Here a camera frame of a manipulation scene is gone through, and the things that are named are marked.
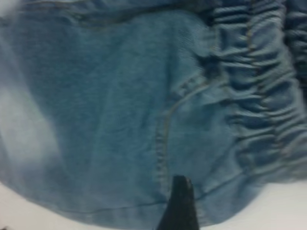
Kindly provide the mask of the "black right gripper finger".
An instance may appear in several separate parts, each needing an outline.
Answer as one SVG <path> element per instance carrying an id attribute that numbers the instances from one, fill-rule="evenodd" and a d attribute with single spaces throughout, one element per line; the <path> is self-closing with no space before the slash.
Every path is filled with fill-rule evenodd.
<path id="1" fill-rule="evenodd" d="M 174 176 L 171 195 L 158 230 L 199 230 L 194 190 L 185 176 Z"/>

